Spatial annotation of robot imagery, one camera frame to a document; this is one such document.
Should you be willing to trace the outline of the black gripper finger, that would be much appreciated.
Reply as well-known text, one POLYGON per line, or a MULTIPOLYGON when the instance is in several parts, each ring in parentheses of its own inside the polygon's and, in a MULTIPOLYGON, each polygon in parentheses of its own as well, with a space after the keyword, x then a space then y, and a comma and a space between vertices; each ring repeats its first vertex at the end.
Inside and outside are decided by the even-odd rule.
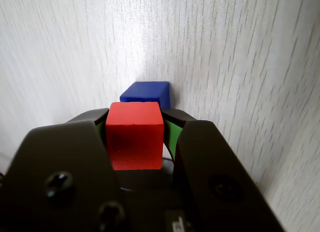
POLYGON ((181 128, 173 180, 196 231, 282 231, 278 219, 217 127, 179 109, 164 121, 181 128))
POLYGON ((0 189, 1 231, 124 231, 120 187, 93 121, 31 130, 0 189))

